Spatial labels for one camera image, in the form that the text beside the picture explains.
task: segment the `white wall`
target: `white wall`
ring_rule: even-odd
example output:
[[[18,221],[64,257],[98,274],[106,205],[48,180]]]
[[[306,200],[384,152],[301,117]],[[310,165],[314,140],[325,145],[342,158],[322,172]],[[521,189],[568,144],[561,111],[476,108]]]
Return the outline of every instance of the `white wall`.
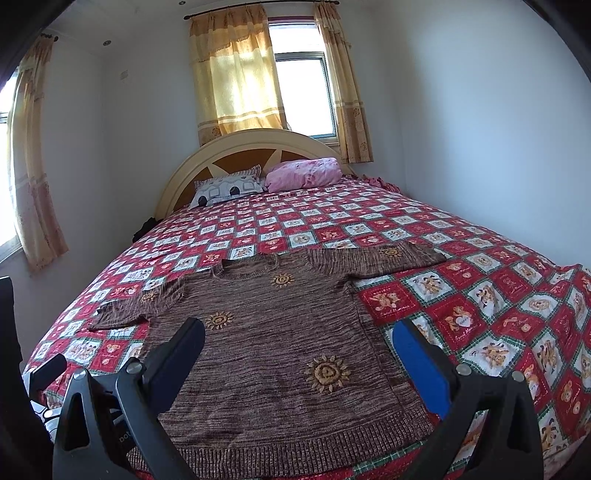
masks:
[[[268,4],[269,17],[312,15],[312,5]],[[404,187],[400,128],[385,81],[370,12],[359,3],[339,7],[366,105],[375,165],[356,168]],[[121,80],[121,73],[127,78]],[[181,15],[143,29],[108,61],[106,124],[119,204],[127,235],[154,214],[174,170],[198,148],[196,102],[189,65],[189,22]]]
[[[124,247],[107,176],[102,62],[66,40],[48,65],[41,142],[57,219],[70,251],[30,274],[22,252],[0,264],[14,285],[25,361],[57,316]]]
[[[410,195],[562,264],[591,265],[591,83],[521,0],[375,11]]]

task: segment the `brown sweater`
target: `brown sweater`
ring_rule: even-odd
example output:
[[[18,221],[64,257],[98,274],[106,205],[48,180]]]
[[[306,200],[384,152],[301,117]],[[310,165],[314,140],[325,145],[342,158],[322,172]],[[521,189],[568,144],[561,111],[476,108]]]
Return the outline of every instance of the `brown sweater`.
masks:
[[[386,455],[432,431],[350,279],[442,261],[406,242],[224,261],[184,277],[172,306],[178,280],[144,301],[147,294],[107,305],[95,327],[128,325],[151,309],[143,314],[152,317],[145,354],[187,316],[201,319],[203,352],[160,415],[174,444],[200,478],[312,475]]]

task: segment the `gray patterned pillow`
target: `gray patterned pillow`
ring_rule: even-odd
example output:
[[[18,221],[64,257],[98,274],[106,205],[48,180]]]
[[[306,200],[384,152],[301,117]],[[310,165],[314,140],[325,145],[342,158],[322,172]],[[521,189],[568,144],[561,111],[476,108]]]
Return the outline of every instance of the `gray patterned pillow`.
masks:
[[[205,180],[205,182],[195,182],[195,197],[189,208],[211,206],[262,192],[260,179],[253,175],[234,174]]]

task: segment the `pillowcase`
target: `pillowcase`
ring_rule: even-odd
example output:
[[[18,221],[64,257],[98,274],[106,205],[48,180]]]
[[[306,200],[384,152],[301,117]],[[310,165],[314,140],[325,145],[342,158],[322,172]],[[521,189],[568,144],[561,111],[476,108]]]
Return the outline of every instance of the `pillowcase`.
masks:
[[[255,165],[252,168],[249,168],[247,170],[242,170],[242,171],[237,171],[236,173],[232,173],[231,175],[229,175],[230,177],[256,177],[256,178],[260,178],[261,176],[261,166],[260,165]],[[206,183],[211,182],[212,180],[216,180],[216,179],[207,179],[207,180],[196,180],[193,182],[193,185],[195,185],[195,192],[197,192],[201,187],[203,187]]]
[[[195,197],[189,208],[211,206],[262,192],[260,179],[253,175],[230,175],[195,182]]]
[[[336,158],[294,160],[276,165],[267,174],[269,193],[324,187],[340,182],[343,173]]]

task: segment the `cream headboard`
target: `cream headboard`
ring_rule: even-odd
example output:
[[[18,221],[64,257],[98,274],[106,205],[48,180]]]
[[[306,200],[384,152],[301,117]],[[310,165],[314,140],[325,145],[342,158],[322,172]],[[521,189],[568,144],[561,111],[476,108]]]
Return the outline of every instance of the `cream headboard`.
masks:
[[[288,130],[260,128],[225,135],[200,148],[177,168],[160,197],[155,217],[166,218],[188,205],[195,195],[194,180],[222,177],[255,165],[266,173],[282,161],[327,157],[340,162],[332,148]],[[343,174],[353,173],[349,165],[341,164],[341,170]]]

